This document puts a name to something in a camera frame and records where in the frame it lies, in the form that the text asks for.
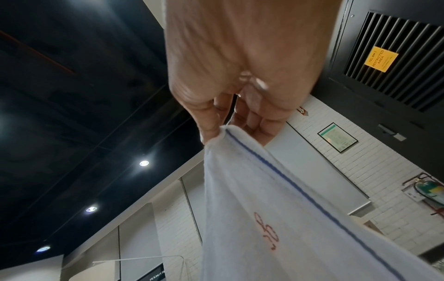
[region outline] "blue stripe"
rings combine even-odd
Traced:
[[[299,193],[301,193],[311,204],[313,204],[322,214],[324,214],[329,220],[334,222],[340,229],[345,231],[353,240],[355,240],[359,245],[361,245],[364,250],[366,250],[370,255],[372,255],[378,262],[380,262],[390,273],[392,273],[399,281],[406,281],[406,279],[391,265],[389,265],[385,260],[383,260],[378,254],[369,246],[367,246],[361,239],[359,239],[353,232],[351,232],[348,228],[346,228],[342,223],[339,222],[337,218],[335,218],[332,214],[330,214],[327,210],[325,210],[319,203],[317,203],[310,195],[305,193],[296,183],[294,183],[290,178],[284,175],[278,168],[273,166],[270,162],[265,160],[262,156],[251,150],[248,146],[243,144],[238,138],[236,138],[229,130],[226,130],[227,134],[240,146],[246,149],[249,153],[253,154],[257,159],[259,159],[263,164],[268,166],[271,170],[273,170],[276,174],[278,174],[281,178],[283,178],[286,182],[288,182],[292,187],[294,187]]]

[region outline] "black sign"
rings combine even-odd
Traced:
[[[161,263],[158,267],[154,268],[138,281],[161,281],[165,279],[165,270],[163,268],[163,263]]]

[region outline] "hand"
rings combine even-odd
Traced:
[[[166,0],[171,92],[203,143],[230,121],[262,145],[315,84],[339,0]]]

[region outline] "black vent grille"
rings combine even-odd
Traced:
[[[373,46],[399,54],[385,73],[364,65]],[[444,30],[369,12],[344,74],[426,112],[444,99]]]

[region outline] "cloth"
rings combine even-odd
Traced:
[[[221,127],[205,146],[204,169],[201,281],[444,280],[353,222],[237,127]]]

